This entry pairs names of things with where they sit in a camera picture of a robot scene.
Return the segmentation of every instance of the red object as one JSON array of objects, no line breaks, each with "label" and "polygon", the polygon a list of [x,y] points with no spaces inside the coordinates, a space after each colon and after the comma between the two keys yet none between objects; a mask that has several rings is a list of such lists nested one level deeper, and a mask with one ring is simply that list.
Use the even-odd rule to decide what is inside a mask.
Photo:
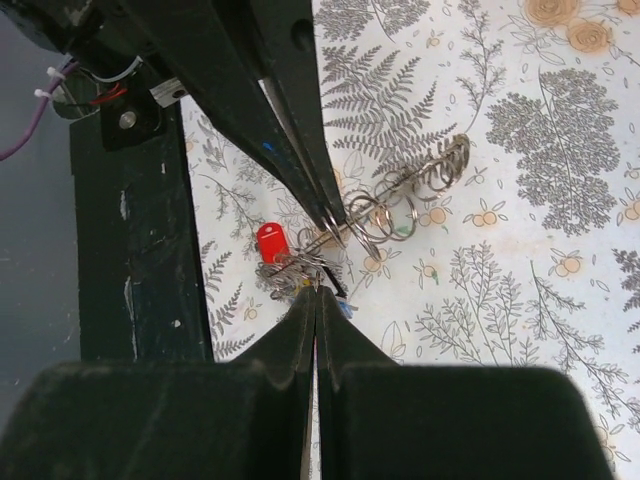
[{"label": "red object", "polygon": [[278,255],[288,255],[289,245],[284,230],[277,223],[265,223],[256,234],[264,263],[276,263]]}]

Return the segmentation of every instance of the botanical pattern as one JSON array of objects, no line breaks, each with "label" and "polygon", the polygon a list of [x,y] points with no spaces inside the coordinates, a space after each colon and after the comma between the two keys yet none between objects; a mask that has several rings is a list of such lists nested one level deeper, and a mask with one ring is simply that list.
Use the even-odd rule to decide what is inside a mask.
[{"label": "botanical pattern", "polygon": [[[401,364],[565,372],[618,480],[640,478],[640,3],[313,7],[324,133],[347,200],[453,134],[468,130],[472,145],[461,180],[440,198],[414,199],[415,234],[379,245],[379,260],[353,234],[346,250],[327,242],[350,321]],[[254,233],[275,221],[298,247],[314,226],[182,102],[214,355],[228,361],[289,308],[254,273]],[[392,211],[409,231],[407,203]],[[388,225],[381,211],[366,221]]]},{"label": "botanical pattern", "polygon": [[542,226],[567,236],[603,228],[616,205],[599,178],[620,161],[609,129],[616,102],[585,70],[539,73],[539,97],[510,92],[490,107],[487,140],[523,155],[518,195],[548,207]]}]

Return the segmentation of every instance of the coiled wire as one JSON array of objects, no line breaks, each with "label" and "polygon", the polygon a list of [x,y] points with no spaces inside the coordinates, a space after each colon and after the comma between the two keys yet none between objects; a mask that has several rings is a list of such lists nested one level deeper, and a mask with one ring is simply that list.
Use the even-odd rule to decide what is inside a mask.
[{"label": "coiled wire", "polygon": [[[272,298],[295,295],[296,288],[306,280],[318,282],[324,276],[323,268],[339,269],[340,265],[329,262],[320,255],[321,247],[334,241],[346,249],[345,234],[351,231],[367,254],[382,261],[378,245],[387,241],[403,242],[416,232],[418,211],[413,198],[431,202],[442,197],[462,177],[469,164],[469,138],[454,135],[437,145],[437,156],[428,151],[425,160],[416,165],[402,166],[384,174],[372,192],[357,190],[344,198],[347,221],[338,226],[327,211],[327,232],[317,234],[310,228],[302,228],[297,235],[300,246],[294,253],[278,258],[275,264],[260,264],[257,274],[274,291]],[[408,231],[400,231],[394,222],[391,209],[402,201],[409,207],[411,225]]]}]

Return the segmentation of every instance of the gray surface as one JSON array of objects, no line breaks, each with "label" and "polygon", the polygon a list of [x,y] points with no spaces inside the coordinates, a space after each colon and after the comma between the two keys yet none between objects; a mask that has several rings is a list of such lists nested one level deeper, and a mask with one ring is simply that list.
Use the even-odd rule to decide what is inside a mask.
[{"label": "gray surface", "polygon": [[[0,14],[0,149],[22,135],[61,56]],[[33,377],[80,356],[75,203],[68,123],[47,112],[0,162],[0,428]]]}]

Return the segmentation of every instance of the screw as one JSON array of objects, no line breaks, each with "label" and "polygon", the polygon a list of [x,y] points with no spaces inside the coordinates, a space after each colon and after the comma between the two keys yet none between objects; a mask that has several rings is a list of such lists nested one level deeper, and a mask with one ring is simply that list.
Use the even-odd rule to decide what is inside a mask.
[{"label": "screw", "polygon": [[128,130],[136,124],[138,117],[131,110],[124,112],[120,115],[120,120],[118,121],[118,125],[122,130]]}]

